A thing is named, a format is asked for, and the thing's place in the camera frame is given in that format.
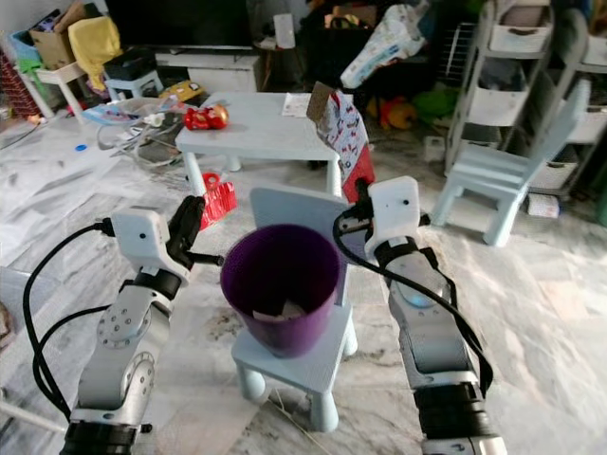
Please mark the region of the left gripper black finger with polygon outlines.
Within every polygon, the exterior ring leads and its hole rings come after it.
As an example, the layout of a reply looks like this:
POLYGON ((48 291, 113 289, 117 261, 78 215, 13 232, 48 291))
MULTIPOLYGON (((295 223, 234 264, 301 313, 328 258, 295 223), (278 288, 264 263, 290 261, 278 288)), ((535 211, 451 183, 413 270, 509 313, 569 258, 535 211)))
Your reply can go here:
POLYGON ((186 196, 178 205, 170 220, 170 233, 173 235, 195 235, 201 227, 205 211, 203 196, 186 196))

